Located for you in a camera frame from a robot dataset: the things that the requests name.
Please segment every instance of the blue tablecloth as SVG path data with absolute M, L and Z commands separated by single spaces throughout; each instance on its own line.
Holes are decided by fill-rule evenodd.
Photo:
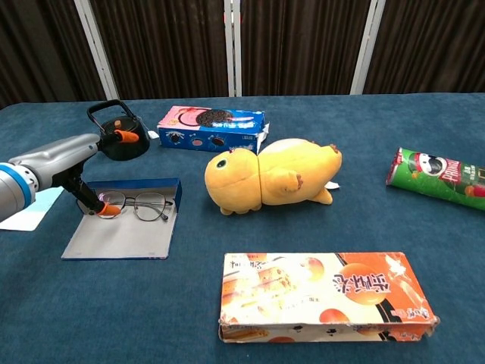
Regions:
M 94 102 L 0 111 L 0 160 L 97 132 Z M 335 143 L 344 162 L 334 203 L 264 206 L 224 217 L 203 174 L 210 152 L 164 149 L 113 162 L 89 180 L 179 177 L 168 260 L 62 261 L 80 214 L 64 192 L 34 232 L 0 231 L 0 362 L 482 362 L 483 212 L 385 186 L 398 147 L 485 164 L 485 94 L 294 96 L 127 102 L 155 129 L 172 105 L 265 110 L 265 145 Z M 217 337 L 226 252 L 404 252 L 436 315 L 418 343 L 223 344 Z

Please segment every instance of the glasses lens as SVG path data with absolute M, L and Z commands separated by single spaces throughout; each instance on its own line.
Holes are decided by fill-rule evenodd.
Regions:
M 144 221 L 160 217 L 165 208 L 165 196 L 160 193 L 141 193 L 135 200 L 135 213 Z
M 109 205 L 117 206 L 122 209 L 124 206 L 124 194 L 121 192 L 104 192 L 99 194 L 99 200 Z M 114 215 L 100 215 L 100 218 L 113 218 Z

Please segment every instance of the black kettle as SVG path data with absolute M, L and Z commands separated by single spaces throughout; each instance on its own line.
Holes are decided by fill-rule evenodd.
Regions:
M 112 118 L 103 124 L 100 124 L 92 115 L 94 112 L 116 105 L 121 106 L 126 115 Z M 107 145 L 102 151 L 108 158 L 113 159 L 114 161 L 128 161 L 140 157 L 149 149 L 150 140 L 143 126 L 143 122 L 131 112 L 124 102 L 118 99 L 101 102 L 91 106 L 88 109 L 87 114 L 89 119 L 99 127 L 101 133 L 104 135 L 113 133 L 115 129 L 118 129 L 135 133 L 139 137 L 138 141 L 135 143 L 116 142 Z

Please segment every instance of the pringles can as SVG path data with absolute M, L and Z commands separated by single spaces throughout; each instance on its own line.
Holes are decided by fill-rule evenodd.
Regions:
M 386 185 L 485 210 L 485 167 L 399 148 Z

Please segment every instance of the curtain fold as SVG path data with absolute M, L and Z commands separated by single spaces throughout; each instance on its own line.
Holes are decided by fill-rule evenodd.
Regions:
M 363 93 L 485 92 L 483 0 L 386 0 Z
M 73 2 L 0 2 L 0 108 L 104 99 Z
M 349 93 L 369 4 L 241 0 L 242 94 Z
M 223 1 L 91 3 L 122 99 L 228 95 Z

